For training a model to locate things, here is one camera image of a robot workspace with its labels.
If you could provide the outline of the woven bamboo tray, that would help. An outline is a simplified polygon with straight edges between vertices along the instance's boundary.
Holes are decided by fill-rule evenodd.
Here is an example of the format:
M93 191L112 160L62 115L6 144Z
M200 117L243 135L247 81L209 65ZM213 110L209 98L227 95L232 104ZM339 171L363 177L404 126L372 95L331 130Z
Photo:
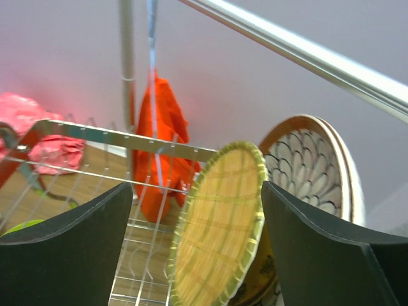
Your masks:
M265 223L263 155L245 141L212 155L191 186L170 247L171 305L227 305L254 261Z

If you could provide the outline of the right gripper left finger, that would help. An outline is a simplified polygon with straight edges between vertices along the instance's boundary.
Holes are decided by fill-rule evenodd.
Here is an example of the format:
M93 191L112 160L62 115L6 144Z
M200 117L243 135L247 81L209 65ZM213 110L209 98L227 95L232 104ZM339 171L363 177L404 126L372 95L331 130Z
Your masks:
M1 305L108 305L133 191L121 183L1 237Z

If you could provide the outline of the small floral brown-rim plate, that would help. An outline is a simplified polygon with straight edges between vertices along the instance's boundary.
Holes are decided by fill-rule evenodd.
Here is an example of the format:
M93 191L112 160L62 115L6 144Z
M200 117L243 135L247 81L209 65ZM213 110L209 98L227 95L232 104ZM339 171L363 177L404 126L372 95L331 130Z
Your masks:
M272 128L259 149L270 181L314 207L352 220L346 161L321 120L305 114L289 117Z

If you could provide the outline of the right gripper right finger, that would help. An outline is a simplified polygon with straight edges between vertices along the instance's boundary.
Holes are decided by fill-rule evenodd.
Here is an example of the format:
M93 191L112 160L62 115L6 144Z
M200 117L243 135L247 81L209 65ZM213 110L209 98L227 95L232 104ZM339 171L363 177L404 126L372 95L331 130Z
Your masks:
M407 305L407 238L355 225L263 182L285 305Z

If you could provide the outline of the yellow patterned dark plate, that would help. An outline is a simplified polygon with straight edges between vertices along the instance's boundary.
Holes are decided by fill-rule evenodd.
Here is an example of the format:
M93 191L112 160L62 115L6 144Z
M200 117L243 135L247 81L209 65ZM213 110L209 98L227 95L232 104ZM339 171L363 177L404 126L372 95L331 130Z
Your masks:
M275 257L265 224L257 254L243 283L228 305L276 305L279 295Z

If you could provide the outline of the large floral brown-rim plate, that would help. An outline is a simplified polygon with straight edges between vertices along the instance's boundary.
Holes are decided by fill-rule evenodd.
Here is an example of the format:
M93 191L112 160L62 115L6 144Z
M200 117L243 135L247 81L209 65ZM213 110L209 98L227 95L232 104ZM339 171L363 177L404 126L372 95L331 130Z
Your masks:
M318 119L333 133L342 151L342 155L347 166L349 188L351 193L351 222L364 227L366 223L364 194L354 159L352 158L352 155L344 140L335 130L335 128L324 119L320 117L318 117Z

